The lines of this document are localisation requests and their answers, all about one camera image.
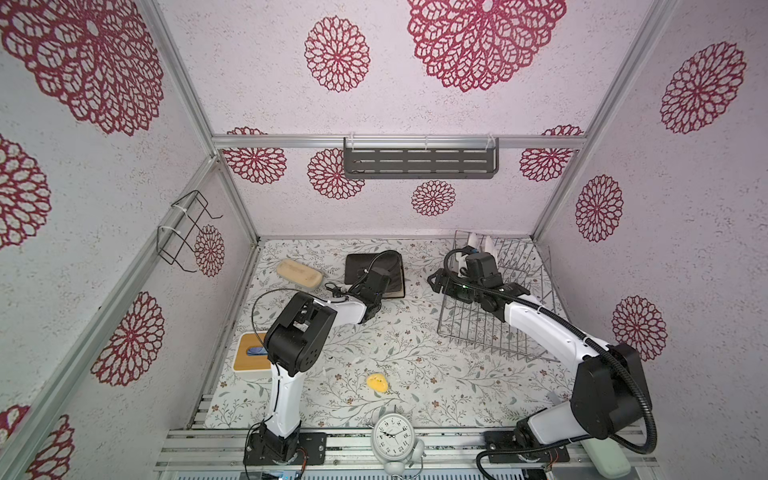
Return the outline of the white round plate front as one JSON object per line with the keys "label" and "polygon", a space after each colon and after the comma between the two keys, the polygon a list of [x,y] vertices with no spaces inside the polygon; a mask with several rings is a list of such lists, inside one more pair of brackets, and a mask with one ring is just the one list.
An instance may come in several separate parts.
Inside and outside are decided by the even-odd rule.
{"label": "white round plate front", "polygon": [[467,247],[471,247],[473,252],[479,252],[481,249],[481,238],[474,232],[471,232],[468,236]]}

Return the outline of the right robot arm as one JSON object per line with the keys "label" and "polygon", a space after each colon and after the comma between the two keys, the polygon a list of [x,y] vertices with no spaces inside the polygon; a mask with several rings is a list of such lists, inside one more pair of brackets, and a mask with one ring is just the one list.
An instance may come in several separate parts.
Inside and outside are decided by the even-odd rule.
{"label": "right robot arm", "polygon": [[477,304],[525,333],[574,375],[567,401],[519,421],[519,452],[532,454],[582,440],[610,439],[639,454],[657,446],[658,429],[639,353],[587,334],[542,305],[526,287],[504,280],[495,257],[471,247],[459,250],[462,272],[443,265],[427,282],[433,291]]}

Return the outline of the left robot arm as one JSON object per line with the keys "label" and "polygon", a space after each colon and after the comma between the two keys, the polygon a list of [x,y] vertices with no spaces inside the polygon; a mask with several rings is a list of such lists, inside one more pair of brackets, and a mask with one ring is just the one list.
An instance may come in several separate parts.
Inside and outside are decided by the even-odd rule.
{"label": "left robot arm", "polygon": [[268,329],[263,348],[271,370],[271,391],[260,435],[285,447],[298,435],[305,374],[313,368],[334,327],[361,325],[382,307],[393,274],[371,266],[348,287],[329,285],[327,299],[296,292]]}

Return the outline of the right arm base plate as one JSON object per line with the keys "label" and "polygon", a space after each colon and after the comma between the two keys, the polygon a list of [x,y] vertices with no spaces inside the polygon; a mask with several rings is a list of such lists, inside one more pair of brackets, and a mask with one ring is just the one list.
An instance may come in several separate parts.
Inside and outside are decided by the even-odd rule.
{"label": "right arm base plate", "polygon": [[488,460],[492,464],[501,463],[568,463],[571,457],[564,446],[548,450],[539,448],[535,440],[519,440],[514,430],[489,430],[483,433],[485,448],[491,452]]}

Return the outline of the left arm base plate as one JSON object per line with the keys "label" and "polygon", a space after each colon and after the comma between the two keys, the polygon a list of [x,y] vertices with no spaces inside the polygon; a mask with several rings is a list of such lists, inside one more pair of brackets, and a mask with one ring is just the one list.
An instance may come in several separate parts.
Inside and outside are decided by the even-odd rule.
{"label": "left arm base plate", "polygon": [[243,465],[316,466],[325,462],[328,435],[301,429],[281,437],[268,430],[264,422],[254,425],[246,436]]}

